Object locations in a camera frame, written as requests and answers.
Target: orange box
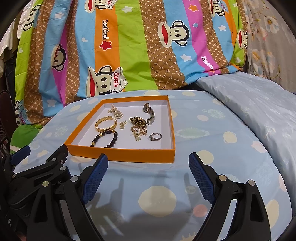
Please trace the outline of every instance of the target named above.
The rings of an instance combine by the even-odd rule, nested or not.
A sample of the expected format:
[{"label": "orange box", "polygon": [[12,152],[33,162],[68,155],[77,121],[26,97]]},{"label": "orange box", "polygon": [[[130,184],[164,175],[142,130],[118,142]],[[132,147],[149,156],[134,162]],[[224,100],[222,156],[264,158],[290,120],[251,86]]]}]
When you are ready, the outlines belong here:
[{"label": "orange box", "polygon": [[[143,106],[149,103],[155,113],[155,120],[152,125],[147,125],[147,135],[136,141],[131,127],[130,117],[139,116],[144,120],[149,114],[143,112]],[[111,140],[111,135],[101,137],[96,146],[90,147],[92,140],[99,133],[95,129],[95,122],[108,114],[108,110],[114,104],[118,110],[123,112],[123,118],[117,119],[118,125],[115,130],[118,133],[118,140],[113,148],[104,148]],[[119,122],[127,121],[125,128],[119,128]],[[111,126],[114,121],[104,121],[99,128]],[[161,133],[162,139],[150,141],[149,135]],[[111,161],[144,162],[144,163],[173,163],[175,158],[175,137],[173,119],[170,110],[168,96],[137,96],[101,100],[89,114],[80,122],[73,133],[65,142],[71,155],[87,158],[98,158],[104,153]]]}]

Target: jewelry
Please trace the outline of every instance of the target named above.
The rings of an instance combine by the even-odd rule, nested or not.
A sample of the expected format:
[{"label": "jewelry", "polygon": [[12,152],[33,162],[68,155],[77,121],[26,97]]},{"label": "jewelry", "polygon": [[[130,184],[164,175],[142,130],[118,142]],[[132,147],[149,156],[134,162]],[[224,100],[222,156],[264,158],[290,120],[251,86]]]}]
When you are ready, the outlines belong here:
[{"label": "jewelry", "polygon": [[120,125],[120,129],[124,129],[124,125],[126,124],[126,120],[123,121],[123,122],[120,122],[119,125]]},{"label": "jewelry", "polygon": [[108,113],[110,114],[113,112],[114,118],[115,119],[121,119],[123,117],[123,113],[118,110],[113,104],[111,104],[111,109],[108,110]]},{"label": "jewelry", "polygon": [[133,135],[135,136],[135,139],[136,141],[139,141],[141,140],[141,132],[140,133],[137,133],[137,130],[136,131],[133,131]]},{"label": "jewelry", "polygon": [[144,121],[144,119],[142,119],[142,118],[140,118],[140,117],[138,117],[138,116],[136,116],[135,118],[130,118],[130,121],[134,124],[134,125],[136,125],[136,126],[138,126],[138,127],[140,127],[140,126],[142,126],[143,128],[146,128],[147,127],[147,124],[146,124],[146,121]]},{"label": "jewelry", "polygon": [[[107,134],[111,134],[112,133],[112,130],[109,129],[109,130],[106,130],[106,131],[103,131],[102,133],[100,133],[99,135],[97,135],[94,140],[92,141],[91,143],[91,147],[94,147],[96,142],[104,135],[107,135]],[[117,136],[118,136],[118,133],[115,131],[114,132],[114,135],[113,135],[113,140],[109,143],[109,145],[107,145],[105,148],[111,148],[114,146],[114,144],[116,143],[117,141]]]},{"label": "jewelry", "polygon": [[143,135],[147,135],[147,130],[146,130],[146,128],[143,128],[142,126],[140,126],[140,132],[141,132]]},{"label": "jewelry", "polygon": [[[154,135],[160,135],[159,138],[154,138]],[[150,141],[159,141],[163,136],[160,133],[153,133],[149,136]]]},{"label": "jewelry", "polygon": [[147,114],[150,115],[150,117],[147,119],[147,124],[151,125],[154,121],[154,111],[152,110],[152,108],[149,106],[149,103],[146,103],[143,106],[143,111]]},{"label": "jewelry", "polygon": [[115,122],[114,122],[114,124],[113,124],[112,126],[110,126],[110,127],[108,127],[108,128],[104,128],[104,129],[100,129],[100,128],[98,128],[98,125],[99,125],[100,123],[102,123],[103,121],[112,121],[112,120],[113,120],[113,116],[106,116],[106,117],[103,117],[103,118],[99,119],[99,120],[96,122],[96,124],[95,124],[96,130],[97,130],[98,132],[103,132],[103,131],[106,131],[106,130],[111,129],[112,132],[115,132],[114,129],[115,129],[116,126],[117,126],[117,120],[116,120],[116,119],[115,119]]},{"label": "jewelry", "polygon": [[139,127],[132,126],[131,131],[133,132],[133,135],[135,136],[136,141],[141,140],[140,136],[142,135],[142,132],[140,131]]}]

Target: red star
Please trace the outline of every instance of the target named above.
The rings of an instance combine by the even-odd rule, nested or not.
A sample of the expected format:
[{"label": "red star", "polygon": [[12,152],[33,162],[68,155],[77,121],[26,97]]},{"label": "red star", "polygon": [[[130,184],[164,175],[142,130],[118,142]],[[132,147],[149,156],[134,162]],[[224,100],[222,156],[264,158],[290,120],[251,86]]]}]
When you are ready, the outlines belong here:
[{"label": "red star", "polygon": [[112,49],[111,46],[111,41],[106,42],[105,40],[102,42],[102,44],[100,45],[100,48],[102,48],[104,51],[107,49]]}]

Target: silver ring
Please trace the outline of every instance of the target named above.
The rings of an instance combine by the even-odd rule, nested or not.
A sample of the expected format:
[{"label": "silver ring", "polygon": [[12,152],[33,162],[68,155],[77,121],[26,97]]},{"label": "silver ring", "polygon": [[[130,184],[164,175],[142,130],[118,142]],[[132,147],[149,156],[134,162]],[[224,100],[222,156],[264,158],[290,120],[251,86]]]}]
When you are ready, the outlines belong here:
[{"label": "silver ring", "polygon": [[[154,135],[160,135],[160,138],[154,138]],[[149,136],[150,141],[159,141],[163,136],[160,133],[153,133]]]}]

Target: beaded bracelet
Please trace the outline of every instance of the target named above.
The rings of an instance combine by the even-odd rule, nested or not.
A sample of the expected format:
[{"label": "beaded bracelet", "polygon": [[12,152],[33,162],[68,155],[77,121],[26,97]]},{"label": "beaded bracelet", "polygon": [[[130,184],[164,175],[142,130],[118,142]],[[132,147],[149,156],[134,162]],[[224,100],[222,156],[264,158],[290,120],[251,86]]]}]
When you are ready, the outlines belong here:
[{"label": "beaded bracelet", "polygon": [[[106,130],[106,131],[103,131],[101,132],[99,135],[97,135],[94,140],[92,141],[92,144],[91,144],[91,147],[94,147],[95,144],[97,143],[97,141],[104,135],[107,135],[107,134],[111,134],[112,133],[112,130],[109,129],[109,130]],[[105,148],[111,148],[114,146],[114,144],[116,143],[117,141],[117,136],[118,136],[118,133],[117,132],[114,132],[114,136],[113,136],[113,140],[109,143],[109,145],[107,145]]]}]

